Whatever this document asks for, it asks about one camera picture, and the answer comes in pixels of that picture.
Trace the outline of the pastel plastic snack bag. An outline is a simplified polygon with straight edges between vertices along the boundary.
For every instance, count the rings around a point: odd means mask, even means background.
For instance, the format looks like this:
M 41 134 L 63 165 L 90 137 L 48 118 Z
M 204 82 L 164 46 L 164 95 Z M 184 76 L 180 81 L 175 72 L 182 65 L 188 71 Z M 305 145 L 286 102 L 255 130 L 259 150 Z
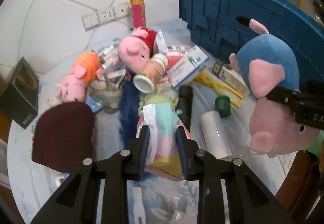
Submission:
M 140 111 L 137 137 L 142 126 L 149 127 L 145 171 L 173 181 L 183 181 L 176 143 L 176 129 L 184 126 L 169 103 L 148 104 Z

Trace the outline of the blue shirt pig plush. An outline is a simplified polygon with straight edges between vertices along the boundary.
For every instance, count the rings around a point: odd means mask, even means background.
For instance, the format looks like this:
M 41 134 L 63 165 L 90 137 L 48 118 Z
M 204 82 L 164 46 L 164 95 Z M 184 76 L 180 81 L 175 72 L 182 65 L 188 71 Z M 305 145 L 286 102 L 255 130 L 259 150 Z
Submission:
M 290 46 L 270 34 L 260 22 L 246 16 L 236 20 L 257 36 L 238 53 L 229 56 L 256 99 L 249 123 L 250 148 L 273 158 L 306 150 L 317 140 L 320 129 L 311 118 L 302 119 L 299 69 Z

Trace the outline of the white paper roll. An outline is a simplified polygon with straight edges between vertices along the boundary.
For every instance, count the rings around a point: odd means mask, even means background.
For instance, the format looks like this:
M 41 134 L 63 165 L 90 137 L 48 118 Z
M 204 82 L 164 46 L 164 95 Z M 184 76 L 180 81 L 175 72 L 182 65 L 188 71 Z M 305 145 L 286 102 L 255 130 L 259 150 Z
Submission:
M 207 151 L 217 159 L 232 155 L 224 125 L 217 111 L 209 111 L 201 116 L 201 128 Z

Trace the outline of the blue fuzzy scarf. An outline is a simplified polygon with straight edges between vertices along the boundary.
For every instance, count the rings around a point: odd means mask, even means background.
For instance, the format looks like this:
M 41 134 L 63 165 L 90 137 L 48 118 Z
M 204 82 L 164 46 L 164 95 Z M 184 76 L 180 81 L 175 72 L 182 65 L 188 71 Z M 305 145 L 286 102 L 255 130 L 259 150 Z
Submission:
M 136 138 L 140 101 L 140 91 L 134 86 L 133 81 L 126 81 L 122 87 L 119 104 L 119 137 L 123 148 L 127 147 L 130 140 Z

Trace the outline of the green plush toy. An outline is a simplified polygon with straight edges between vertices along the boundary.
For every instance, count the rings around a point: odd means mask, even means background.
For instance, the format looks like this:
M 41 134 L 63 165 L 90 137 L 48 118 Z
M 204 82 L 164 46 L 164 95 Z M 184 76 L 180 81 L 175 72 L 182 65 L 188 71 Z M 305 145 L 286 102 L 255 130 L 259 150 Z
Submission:
M 161 88 L 157 90 L 156 93 L 151 93 L 146 95 L 142 101 L 139 102 L 138 106 L 138 115 L 141 115 L 143 107 L 150 104 L 160 104 L 160 103 L 169 103 L 172 110 L 175 111 L 178 104 L 178 97 L 167 97 L 161 93 Z

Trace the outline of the green small jar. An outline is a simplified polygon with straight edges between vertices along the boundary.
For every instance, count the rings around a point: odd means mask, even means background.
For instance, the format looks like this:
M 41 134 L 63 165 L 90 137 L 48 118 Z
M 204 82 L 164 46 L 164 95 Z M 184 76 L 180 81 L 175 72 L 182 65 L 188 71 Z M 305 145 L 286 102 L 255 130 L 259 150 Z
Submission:
M 231 115 L 231 101 L 226 95 L 219 95 L 215 99 L 215 111 L 218 112 L 221 118 L 226 119 Z

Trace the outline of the black flashlight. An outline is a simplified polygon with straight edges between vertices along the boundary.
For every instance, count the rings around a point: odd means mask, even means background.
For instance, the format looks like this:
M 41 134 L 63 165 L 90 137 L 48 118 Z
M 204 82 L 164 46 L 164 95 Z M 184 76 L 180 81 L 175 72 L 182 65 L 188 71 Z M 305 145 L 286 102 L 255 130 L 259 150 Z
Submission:
M 175 109 L 176 114 L 188 131 L 191 130 L 193 88 L 182 85 L 178 90 L 178 103 Z

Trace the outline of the woven basket with packets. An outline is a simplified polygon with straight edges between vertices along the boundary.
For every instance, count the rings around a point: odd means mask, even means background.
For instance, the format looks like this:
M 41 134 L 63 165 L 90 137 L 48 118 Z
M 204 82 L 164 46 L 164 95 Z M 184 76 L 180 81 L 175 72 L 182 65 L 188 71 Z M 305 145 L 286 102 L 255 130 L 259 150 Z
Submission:
M 131 78 L 131 74 L 126 69 L 104 73 L 98 80 L 89 83 L 87 94 L 100 103 L 106 113 L 115 113 L 119 109 L 123 84 Z

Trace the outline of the yellow plastic tongs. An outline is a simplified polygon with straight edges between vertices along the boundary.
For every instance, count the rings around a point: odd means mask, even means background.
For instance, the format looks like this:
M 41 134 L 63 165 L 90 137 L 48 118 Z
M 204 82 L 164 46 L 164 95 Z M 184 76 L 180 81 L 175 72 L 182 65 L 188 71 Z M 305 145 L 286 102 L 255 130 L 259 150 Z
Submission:
M 243 100 L 244 97 L 228 84 L 220 81 L 215 75 L 210 72 L 202 71 L 194 78 L 194 81 L 199 82 L 211 88 L 217 95 L 226 95 L 224 91 L 230 92 L 236 98 Z

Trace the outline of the dark maroon knit hat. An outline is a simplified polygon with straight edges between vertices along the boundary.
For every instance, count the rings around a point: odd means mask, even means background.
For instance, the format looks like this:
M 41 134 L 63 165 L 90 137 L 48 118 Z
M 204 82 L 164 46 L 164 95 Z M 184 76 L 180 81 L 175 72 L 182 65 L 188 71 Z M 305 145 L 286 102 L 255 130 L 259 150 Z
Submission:
M 44 112 L 33 135 L 32 161 L 70 173 L 93 157 L 94 114 L 83 102 L 68 102 Z

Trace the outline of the white green carton box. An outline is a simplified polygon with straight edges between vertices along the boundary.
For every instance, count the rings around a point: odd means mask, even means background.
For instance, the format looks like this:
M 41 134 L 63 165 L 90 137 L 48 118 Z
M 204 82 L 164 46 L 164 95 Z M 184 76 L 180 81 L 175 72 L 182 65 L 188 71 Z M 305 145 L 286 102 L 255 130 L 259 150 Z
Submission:
M 225 64 L 222 61 L 216 61 L 213 66 L 213 72 L 215 72 L 221 80 L 241 94 L 243 98 L 246 98 L 249 95 L 250 91 L 243 81 L 240 73 L 234 70 L 230 64 Z

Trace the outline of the white blue medicine box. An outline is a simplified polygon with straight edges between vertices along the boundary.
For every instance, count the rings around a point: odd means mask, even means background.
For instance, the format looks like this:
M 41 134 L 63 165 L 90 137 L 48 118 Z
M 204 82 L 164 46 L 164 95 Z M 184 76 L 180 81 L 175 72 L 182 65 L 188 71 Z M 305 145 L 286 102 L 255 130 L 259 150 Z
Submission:
M 172 86 L 178 90 L 190 83 L 209 63 L 208 55 L 197 45 L 178 60 L 166 73 L 171 78 Z

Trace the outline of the red dress pig plush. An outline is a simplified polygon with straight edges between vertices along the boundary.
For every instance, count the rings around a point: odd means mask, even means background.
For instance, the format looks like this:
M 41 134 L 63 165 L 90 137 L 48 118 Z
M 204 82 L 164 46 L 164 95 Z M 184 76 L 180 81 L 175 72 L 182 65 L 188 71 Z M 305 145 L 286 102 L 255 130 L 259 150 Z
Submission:
M 113 67 L 123 62 L 132 72 L 138 73 L 153 55 L 156 35 L 156 31 L 143 26 L 134 29 L 119 43 Z

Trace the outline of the black box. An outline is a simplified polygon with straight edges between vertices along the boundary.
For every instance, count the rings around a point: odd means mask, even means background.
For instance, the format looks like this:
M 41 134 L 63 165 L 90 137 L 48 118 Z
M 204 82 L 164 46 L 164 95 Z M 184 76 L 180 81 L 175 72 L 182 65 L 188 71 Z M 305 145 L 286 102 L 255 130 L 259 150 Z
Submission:
M 38 115 L 39 80 L 22 57 L 11 70 L 1 91 L 1 109 L 26 129 Z

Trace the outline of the blue plastic storage crate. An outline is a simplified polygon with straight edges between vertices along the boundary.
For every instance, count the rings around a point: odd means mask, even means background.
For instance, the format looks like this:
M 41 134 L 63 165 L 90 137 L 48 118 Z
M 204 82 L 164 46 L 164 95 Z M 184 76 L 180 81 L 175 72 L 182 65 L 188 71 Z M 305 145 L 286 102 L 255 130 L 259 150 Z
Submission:
M 191 41 L 214 57 L 228 60 L 256 33 L 236 18 L 263 24 L 293 50 L 300 82 L 323 81 L 323 26 L 286 0 L 179 0 L 180 18 Z

